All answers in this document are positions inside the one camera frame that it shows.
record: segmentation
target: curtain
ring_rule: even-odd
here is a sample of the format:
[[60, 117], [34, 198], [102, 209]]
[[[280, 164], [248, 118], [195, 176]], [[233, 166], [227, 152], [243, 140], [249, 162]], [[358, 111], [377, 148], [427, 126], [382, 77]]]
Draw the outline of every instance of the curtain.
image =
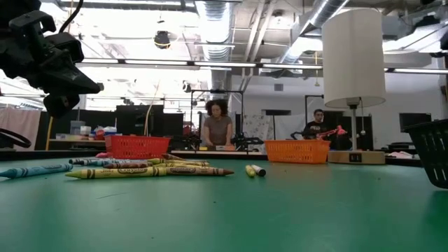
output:
[[[274, 139], [274, 124], [270, 115], [244, 115], [243, 132], [246, 137], [258, 137], [261, 140]], [[249, 146], [266, 154], [265, 145]]]
[[302, 132], [305, 128], [305, 114], [302, 115], [276, 115], [275, 116], [275, 137], [276, 140], [292, 139], [291, 134]]
[[40, 119], [40, 111], [15, 108], [0, 109], [0, 128], [21, 134], [31, 141], [29, 148], [14, 145], [14, 149], [17, 151], [34, 151]]

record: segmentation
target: plastic basket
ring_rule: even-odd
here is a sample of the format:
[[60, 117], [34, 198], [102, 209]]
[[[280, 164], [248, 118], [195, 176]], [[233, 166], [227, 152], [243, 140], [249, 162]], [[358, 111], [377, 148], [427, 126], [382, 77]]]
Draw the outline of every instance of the plastic basket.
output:
[[448, 120], [406, 127], [429, 181], [448, 189]]
[[118, 159], [161, 158], [169, 138], [150, 136], [105, 136], [109, 156]]
[[323, 140], [266, 140], [267, 159], [271, 162], [323, 164], [330, 142]]

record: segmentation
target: black t-shirt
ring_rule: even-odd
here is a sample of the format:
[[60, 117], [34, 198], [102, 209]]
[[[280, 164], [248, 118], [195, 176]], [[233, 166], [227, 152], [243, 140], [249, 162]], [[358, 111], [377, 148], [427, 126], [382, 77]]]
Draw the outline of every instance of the black t-shirt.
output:
[[329, 129], [323, 122], [308, 122], [307, 126], [303, 130], [302, 136], [305, 139], [315, 139], [316, 134], [327, 132]]

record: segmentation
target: lamp base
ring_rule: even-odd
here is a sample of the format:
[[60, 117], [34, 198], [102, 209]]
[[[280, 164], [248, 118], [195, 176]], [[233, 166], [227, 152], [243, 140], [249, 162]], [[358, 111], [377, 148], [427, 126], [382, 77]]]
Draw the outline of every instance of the lamp base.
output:
[[386, 156], [382, 151], [331, 150], [328, 162], [350, 165], [385, 165]]

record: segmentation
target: fluorescent light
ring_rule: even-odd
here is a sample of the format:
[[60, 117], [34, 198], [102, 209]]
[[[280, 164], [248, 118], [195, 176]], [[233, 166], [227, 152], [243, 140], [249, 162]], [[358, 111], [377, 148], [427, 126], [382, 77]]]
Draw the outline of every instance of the fluorescent light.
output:
[[219, 71], [231, 71], [232, 68], [230, 67], [212, 67], [212, 66], [200, 66], [199, 69], [201, 70], [219, 70]]
[[255, 63], [239, 63], [239, 62], [195, 62], [195, 66], [199, 67], [255, 67]]
[[195, 46], [234, 48], [235, 44], [194, 42]]
[[[71, 2], [72, 0], [60, 0], [63, 2]], [[150, 4], [150, 5], [170, 5], [170, 6], [180, 6], [180, 1], [136, 1], [136, 0], [84, 0], [85, 3], [94, 4]], [[186, 6], [193, 6], [192, 3], [185, 3]]]
[[146, 64], [146, 65], [163, 65], [163, 66], [186, 66], [187, 62], [177, 60], [135, 60], [126, 59], [127, 64]]
[[32, 97], [32, 98], [44, 98], [45, 95], [43, 94], [2, 94], [2, 97], [19, 97], [19, 98], [25, 98], [25, 97]]
[[117, 64], [118, 60], [116, 60], [116, 59], [93, 59], [93, 58], [89, 58], [89, 59], [84, 59], [83, 63]]
[[311, 69], [322, 70], [322, 66], [305, 65], [305, 64], [263, 64], [263, 68], [269, 69]]
[[446, 69], [395, 69], [399, 74], [448, 74]]

